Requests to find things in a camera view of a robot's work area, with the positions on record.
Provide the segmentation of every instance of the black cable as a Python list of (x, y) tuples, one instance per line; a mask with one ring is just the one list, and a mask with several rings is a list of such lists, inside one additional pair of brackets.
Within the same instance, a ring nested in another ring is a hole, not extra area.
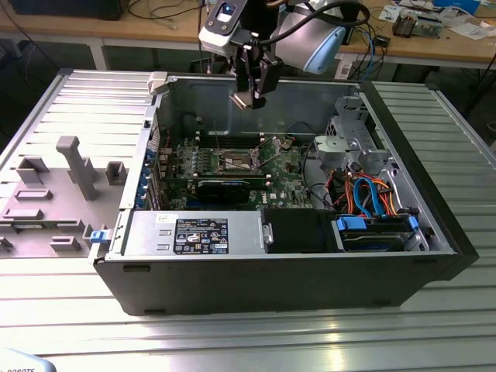
[(307, 9), (310, 11), (310, 12), (315, 12), (315, 8), (312, 6), (312, 4), (310, 4), (309, 2), (304, 2), (303, 4), (305, 4), (305, 6), (307, 7)]
[(298, 22), (296, 25), (292, 26), (290, 29), (279, 34), (278, 36), (276, 36), (272, 39), (267, 39), (267, 40), (256, 40), (255, 44), (260, 46), (260, 47), (265, 47), (265, 46), (277, 43), (278, 41), (281, 41), (281, 40), (287, 38), (288, 36), (292, 35), (296, 31), (298, 31), (301, 27), (306, 25), (312, 19), (320, 16), (323, 12), (327, 12), (330, 9), (339, 8), (340, 6), (343, 6), (343, 5), (351, 5), (351, 6), (357, 7), (363, 13), (363, 15), (365, 16), (365, 19), (360, 19), (360, 20), (357, 20), (354, 22), (345, 22), (345, 21), (338, 21), (336, 19), (333, 19), (332, 21), (328, 20), (327, 21), (328, 23), (330, 23), (334, 26), (356, 27), (356, 26), (363, 25), (364, 23), (367, 23), (368, 20), (370, 19), (369, 9), (365, 5), (360, 4), (359, 2), (351, 2), (351, 1), (347, 1), (347, 0), (337, 1), (337, 2), (333, 2), (331, 4), (328, 4), (328, 5), (325, 5), (325, 6), (321, 7), (319, 10), (316, 10), (315, 12), (313, 12), (312, 14), (307, 15), (300, 22)]
[(353, 72), (352, 72), (352, 74), (350, 75), (349, 79), (352, 79), (352, 78), (355, 76), (355, 74), (356, 74), (356, 73), (358, 73), (358, 75), (356, 76), (356, 79), (360, 79), (360, 74), (361, 74), (361, 73), (363, 73), (363, 72), (365, 72), (365, 70), (362, 70), (362, 69), (361, 69), (361, 68), (362, 68), (362, 64), (363, 64), (363, 62), (365, 61), (365, 58), (369, 55), (370, 48), (373, 48), (373, 47), (374, 47), (374, 45), (373, 45), (373, 44), (370, 44), (370, 41), (369, 41), (369, 40), (365, 40), (365, 39), (363, 38), (363, 33), (368, 33), (368, 34), (369, 34), (369, 36), (370, 36), (370, 39), (371, 39), (371, 40), (374, 40), (374, 39), (375, 39), (375, 36), (377, 35), (377, 34), (375, 33), (375, 28), (374, 28), (374, 27), (372, 27), (369, 23), (367, 23), (367, 28), (368, 28), (368, 32), (367, 32), (367, 30), (363, 29), (362, 27), (357, 27), (357, 29), (360, 31), (360, 35), (362, 36), (362, 40), (363, 40), (363, 42), (367, 45), (367, 52), (363, 55), (363, 57), (362, 57), (362, 60), (361, 60), (360, 64), (359, 64), (356, 68), (355, 68), (355, 67), (353, 67), (354, 71), (353, 71)]
[(313, 134), (315, 134), (316, 136), (318, 135), (318, 133), (315, 131), (315, 129), (313, 129), (310, 124), (308, 124), (307, 122), (292, 122), (287, 128), (286, 128), (286, 134), (289, 134), (289, 129), (292, 127), (292, 126), (295, 126), (297, 124), (301, 124), (303, 126), (306, 126), (308, 129), (310, 129), (312, 131)]
[(470, 98), (469, 102), (467, 103), (467, 106), (463, 110), (463, 115), (467, 117), (472, 110), (475, 109), (475, 107), (479, 104), (481, 99), (484, 97), (486, 92), (491, 89), (492, 84), (496, 81), (496, 70), (492, 71), (492, 75), (489, 77), (487, 81), (482, 81), (479, 84), (479, 88), (474, 92), (472, 97)]
[[(377, 64), (379, 64), (379, 66), (376, 67), (375, 69), (371, 70), (369, 75), (374, 74), (376, 71), (381, 72), (381, 69), (384, 66), (384, 57), (386, 54), (388, 54), (388, 52), (387, 52), (388, 47), (386, 46), (386, 48), (384, 48), (383, 46), (380, 46), (380, 48), (381, 48), (381, 52), (382, 52), (381, 57), (378, 60), (376, 60), (375, 62), (373, 62), (370, 67), (374, 67)], [(360, 70), (359, 72), (364, 73), (366, 69), (367, 69), (367, 67), (365, 67), (363, 70)]]
[(313, 184), (312, 186), (308, 186), (308, 182), (307, 182), (307, 177), (305, 175), (305, 165), (307, 164), (307, 159), (308, 159), (308, 154), (310, 153), (310, 150), (312, 149), (312, 146), (315, 146), (314, 142), (312, 141), (312, 143), (310, 143), (308, 145), (308, 150), (305, 154), (305, 159), (303, 160), (303, 164), (301, 166), (301, 179), (303, 180), (303, 185), (305, 186), (305, 188), (308, 190), (308, 192), (310, 192), (310, 195), (312, 195), (314, 198), (316, 198), (317, 200), (319, 200), (322, 205), (324, 205), (324, 208), (325, 209), (328, 209), (330, 211), (333, 211), (333, 212), (337, 212), (332, 206), (331, 204), (326, 201), (325, 199), (321, 198), (320, 195), (318, 195), (317, 193), (315, 193), (312, 188), (318, 184)]
[(144, 17), (144, 16), (139, 15), (139, 14), (136, 14), (135, 12), (132, 11), (133, 6), (136, 5), (138, 2), (141, 2), (141, 1), (142, 0), (135, 0), (134, 2), (132, 2), (131, 4), (129, 4), (129, 7), (128, 7), (127, 11), (129, 12), (129, 14), (131, 16), (135, 16), (136, 18), (140, 18), (140, 19), (152, 19), (152, 20), (153, 19), (166, 19), (166, 18), (172, 18), (172, 17), (175, 17), (175, 16), (179, 16), (181, 14), (184, 14), (184, 13), (187, 13), (187, 12), (191, 12), (191, 11), (196, 10), (198, 8), (203, 8), (204, 7), (204, 5), (202, 5), (202, 6), (195, 6), (194, 8), (183, 10), (182, 12), (178, 12), (178, 13), (174, 13), (174, 14), (170, 14), (170, 15), (164, 15), (164, 16), (161, 16), (161, 17)]
[(164, 124), (159, 124), (157, 125), (155, 128), (152, 129), (152, 131), (150, 132), (150, 135), (148, 136), (148, 140), (152, 140), (153, 136), (155, 135), (155, 131), (159, 128), (165, 128), (165, 129), (169, 129), (168, 126), (165, 126)]
[(52, 66), (57, 71), (60, 70), (60, 68), (57, 66), (57, 64), (55, 62), (53, 62), (53, 60), (50, 57), (48, 57), (48, 55), (43, 51), (43, 49), (40, 48), (40, 46), (37, 44), (37, 42), (34, 41), (33, 39), (31, 39), (31, 37), (21, 28), (21, 26), (19, 26), (17, 24), (17, 22), (10, 16), (10, 14), (7, 12), (5, 7), (3, 6), (1, 0), (0, 0), (0, 8), (2, 8), (2, 11), (5, 13), (7, 18), (10, 19), (10, 22), (12, 22), (14, 24), (14, 26), (20, 31), (20, 33), (22, 33), (31, 43), (33, 43), (36, 46), (36, 48), (41, 52), (41, 54), (44, 55), (46, 59), (48, 59), (48, 61), (52, 64)]
[(486, 71), (484, 71), (484, 73), (482, 74), (482, 77), (480, 78), (480, 81), (483, 81), (483, 79), (486, 77), (487, 73), (489, 72), (489, 70), (493, 66), (493, 63), (494, 63), (495, 60), (496, 60), (496, 53), (494, 53), (493, 59), (491, 60), (491, 62), (487, 66)]
[[(202, 7), (203, 0), (199, 0), (198, 5), (198, 36), (200, 35), (200, 31), (202, 30)], [(202, 53), (202, 42), (198, 38), (198, 51), (200, 52), (200, 72), (203, 74), (203, 53)]]
[(484, 96), (486, 90), (492, 86), (492, 82), (494, 82), (493, 78), (494, 76), (496, 76), (496, 71), (493, 72), (493, 76), (490, 77), (488, 81), (484, 81), (484, 79), (486, 78), (487, 73), (491, 70), (491, 67), (495, 61), (496, 61), (496, 53), (494, 53), (491, 62), (488, 64), (485, 72), (482, 74), (482, 77), (480, 78), (480, 82), (477, 85), (475, 92), (470, 96), (467, 104), (465, 105), (465, 109), (463, 110), (463, 115), (465, 117), (467, 117), (472, 112), (472, 110), (474, 110), (475, 106), (477, 106), (479, 101)]

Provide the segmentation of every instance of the warning label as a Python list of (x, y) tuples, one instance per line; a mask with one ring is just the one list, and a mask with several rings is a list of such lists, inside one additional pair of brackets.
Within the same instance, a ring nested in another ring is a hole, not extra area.
[(174, 236), (174, 253), (228, 253), (227, 232), (227, 219), (178, 219)]

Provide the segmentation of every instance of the cable on table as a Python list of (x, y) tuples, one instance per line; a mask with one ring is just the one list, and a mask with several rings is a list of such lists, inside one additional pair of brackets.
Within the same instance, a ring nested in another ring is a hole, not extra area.
[(143, 16), (143, 15), (137, 14), (137, 13), (135, 13), (133, 11), (133, 6), (136, 5), (136, 4), (138, 4), (141, 1), (142, 0), (134, 0), (134, 2), (132, 2), (132, 3), (129, 4), (129, 7), (128, 7), (127, 11), (129, 12), (130, 15), (135, 16), (136, 18), (140, 18), (140, 19), (152, 19), (152, 20), (154, 20), (154, 19), (172, 18), (172, 17), (175, 17), (175, 16), (179, 16), (181, 14), (185, 14), (187, 12), (192, 12), (192, 11), (197, 10), (199, 8), (203, 8), (205, 6), (205, 5), (195, 6), (194, 8), (186, 9), (186, 10), (183, 10), (181, 12), (174, 13), (174, 14), (163, 15), (163, 16), (160, 16), (160, 17), (146, 17), (146, 16)]

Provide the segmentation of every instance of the paper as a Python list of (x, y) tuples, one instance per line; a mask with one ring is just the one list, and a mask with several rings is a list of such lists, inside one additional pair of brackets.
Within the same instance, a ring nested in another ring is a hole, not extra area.
[(379, 19), (381, 21), (388, 21), (395, 23), (396, 18), (400, 15), (400, 11), (404, 9), (408, 13), (416, 13), (416, 14), (422, 14), (422, 12), (412, 10), (405, 8), (403, 6), (394, 6), (394, 5), (386, 5), (384, 9), (382, 10), (381, 15), (379, 15)]
[(473, 25), (472, 23), (464, 23), (463, 25), (451, 27), (450, 30), (472, 40), (483, 39), (487, 36), (487, 32), (482, 27)]

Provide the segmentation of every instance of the slotted metal surface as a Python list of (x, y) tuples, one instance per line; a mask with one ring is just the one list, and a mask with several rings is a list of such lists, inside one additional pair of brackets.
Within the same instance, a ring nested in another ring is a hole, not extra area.
[(129, 167), (143, 117), (152, 102), (149, 76), (143, 72), (75, 70), (60, 78), (0, 171), (0, 208), (19, 182), (15, 168), (24, 156), (42, 157), (49, 168), (67, 167), (65, 158), (55, 150), (60, 136), (77, 136), (80, 154), (89, 157), (95, 168), (105, 168), (109, 161), (122, 161)]
[[(495, 259), (495, 158), (439, 92), (421, 84), (374, 86), (472, 244), (483, 259), (485, 253)], [(412, 90), (417, 95), (415, 107), (409, 98)], [(436, 114), (425, 115), (433, 110)], [(396, 114), (405, 111), (408, 115)]]
[[(413, 88), (417, 102), (436, 104), (422, 86)], [(411, 107), (404, 104), (396, 107)], [(451, 133), (456, 136), (405, 132), (420, 143), (470, 142), (461, 128)], [(468, 164), (424, 161), (442, 190), (463, 195), (474, 183), (491, 189), (494, 168)], [(496, 204), (449, 203), (481, 258), (400, 308), (132, 317), (84, 259), (0, 260), (0, 343), (45, 356), (61, 372), (494, 371), (496, 231), (490, 227)]]

